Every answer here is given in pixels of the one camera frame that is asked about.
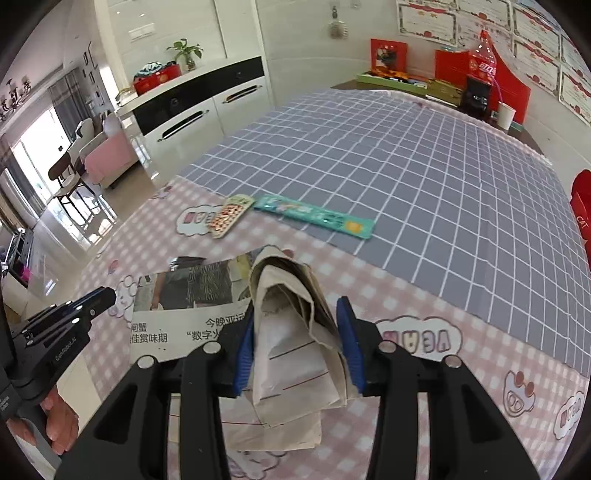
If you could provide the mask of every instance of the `blue gripper pad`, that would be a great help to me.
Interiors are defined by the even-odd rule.
[[[234,393],[242,395],[242,390],[248,385],[248,379],[251,375],[252,362],[254,361],[254,311],[246,319],[248,326],[244,337],[238,347],[236,354],[236,371],[234,373],[234,382],[232,384]]]
[[[339,329],[340,340],[343,343],[343,353],[347,360],[351,381],[360,392],[365,391],[365,365],[359,347],[359,341],[351,325],[357,318],[347,297],[341,297],[336,303],[336,324]]]

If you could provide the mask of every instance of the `teal snack packet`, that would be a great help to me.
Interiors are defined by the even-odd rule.
[[[364,239],[371,238],[375,225],[374,220],[334,212],[309,203],[291,200],[281,195],[263,195],[256,201],[254,208]]]

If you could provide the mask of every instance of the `coca-cola bottle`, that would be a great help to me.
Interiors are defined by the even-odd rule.
[[[491,49],[488,32],[482,30],[478,46],[470,51],[467,85],[462,95],[461,111],[481,120],[487,117],[488,100],[495,75],[496,58]]]

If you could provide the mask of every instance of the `gray curtain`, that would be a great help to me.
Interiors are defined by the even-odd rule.
[[[71,142],[76,139],[76,127],[92,113],[85,103],[84,92],[78,81],[79,69],[74,69],[49,87],[49,94],[57,117]]]
[[[31,182],[19,166],[5,137],[6,135],[0,137],[0,174],[8,169],[22,195],[33,210],[35,210],[35,213],[41,216],[43,210],[45,210],[45,204],[39,195],[37,195],[35,188],[31,185]]]

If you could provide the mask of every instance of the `screw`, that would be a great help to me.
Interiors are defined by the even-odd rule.
[[[203,351],[205,353],[209,353],[210,355],[212,353],[218,353],[221,349],[222,346],[217,342],[208,342],[205,345],[203,345]]]
[[[462,366],[462,359],[456,355],[449,355],[445,357],[445,364],[450,368],[460,368]]]
[[[396,351],[396,343],[390,340],[384,340],[378,345],[379,351],[383,353],[394,353]]]
[[[138,367],[150,368],[154,364],[154,357],[151,355],[144,355],[138,360]]]

